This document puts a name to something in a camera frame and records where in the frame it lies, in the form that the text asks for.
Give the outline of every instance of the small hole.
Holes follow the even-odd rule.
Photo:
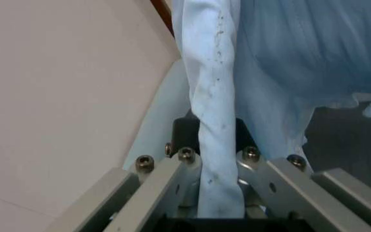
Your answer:
[[[183,148],[182,153],[183,154],[191,154],[191,149],[189,149],[189,148]]]
[[[296,219],[300,219],[300,214],[296,211],[290,211],[288,216],[287,216],[287,219],[289,220],[296,220]]]
[[[272,191],[272,192],[276,192],[277,191],[277,189],[276,189],[276,186],[273,184],[273,183],[271,183],[270,182],[270,184],[269,184],[269,187],[270,187],[270,190]]]
[[[149,161],[150,161],[150,159],[148,157],[141,157],[140,158],[140,163],[147,163]]]

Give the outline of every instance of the crumpled fabric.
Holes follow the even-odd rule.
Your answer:
[[[266,158],[305,157],[316,107],[371,93],[371,1],[175,0],[173,27],[201,120],[198,217],[244,214],[235,116]]]

